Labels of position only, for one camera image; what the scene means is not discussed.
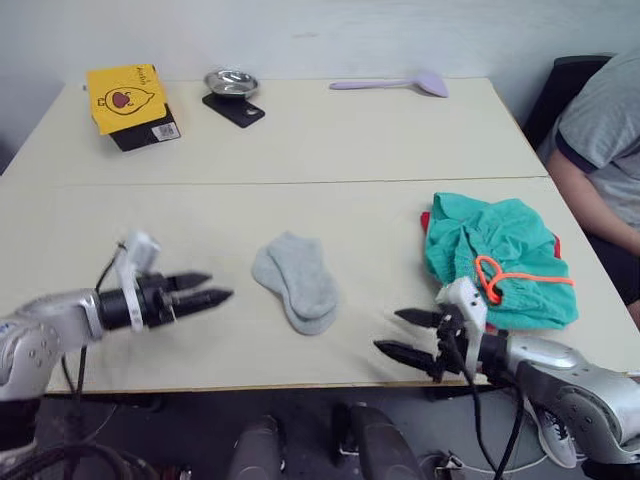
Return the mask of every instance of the black phone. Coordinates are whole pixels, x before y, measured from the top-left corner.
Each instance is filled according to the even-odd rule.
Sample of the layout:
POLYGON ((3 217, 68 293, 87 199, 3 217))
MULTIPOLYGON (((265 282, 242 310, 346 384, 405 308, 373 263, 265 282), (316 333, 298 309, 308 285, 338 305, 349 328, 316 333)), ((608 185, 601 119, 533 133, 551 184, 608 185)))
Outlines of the black phone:
POLYGON ((265 116, 264 110, 247 102, 244 98, 229 98, 210 93, 202 97, 202 103, 240 128, 247 128, 265 116))

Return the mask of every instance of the person's arm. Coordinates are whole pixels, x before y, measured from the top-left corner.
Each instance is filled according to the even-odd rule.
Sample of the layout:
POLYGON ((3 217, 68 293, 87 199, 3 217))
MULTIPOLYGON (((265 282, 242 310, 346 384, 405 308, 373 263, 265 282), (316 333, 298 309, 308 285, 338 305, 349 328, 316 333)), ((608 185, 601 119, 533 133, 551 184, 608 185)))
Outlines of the person's arm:
POLYGON ((547 170, 582 228, 640 257, 640 232, 609 208, 582 170, 558 149, 547 170))

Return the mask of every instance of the cartoon illustration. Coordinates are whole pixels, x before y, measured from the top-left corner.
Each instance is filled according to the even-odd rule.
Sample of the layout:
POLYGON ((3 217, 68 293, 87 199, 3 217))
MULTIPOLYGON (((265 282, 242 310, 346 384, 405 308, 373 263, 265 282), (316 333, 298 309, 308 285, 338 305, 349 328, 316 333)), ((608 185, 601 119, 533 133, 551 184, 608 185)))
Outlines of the cartoon illustration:
POLYGON ((98 99, 98 105, 119 115, 131 115, 149 103, 154 95, 136 87, 114 88, 98 99))

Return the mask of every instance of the gray sock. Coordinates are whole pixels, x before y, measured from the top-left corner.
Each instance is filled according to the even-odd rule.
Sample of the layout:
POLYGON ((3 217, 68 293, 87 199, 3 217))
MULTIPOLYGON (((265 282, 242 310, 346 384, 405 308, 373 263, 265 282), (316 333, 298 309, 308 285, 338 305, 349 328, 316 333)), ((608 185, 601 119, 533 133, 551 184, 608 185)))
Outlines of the gray sock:
POLYGON ((316 335, 335 320, 338 291, 324 268, 317 240, 284 233, 260 249, 251 273, 282 296, 287 317, 298 332, 316 335))

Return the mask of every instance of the white wall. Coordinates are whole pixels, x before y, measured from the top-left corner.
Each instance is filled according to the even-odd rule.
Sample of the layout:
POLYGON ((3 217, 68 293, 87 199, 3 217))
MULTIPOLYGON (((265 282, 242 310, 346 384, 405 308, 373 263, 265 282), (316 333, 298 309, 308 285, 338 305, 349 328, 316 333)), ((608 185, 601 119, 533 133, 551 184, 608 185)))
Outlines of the white wall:
POLYGON ((0 0, 0 139, 61 82, 128 63, 165 79, 489 76, 525 118, 554 57, 640 44, 638 0, 0 0), (35 100, 22 100, 33 96, 35 100))

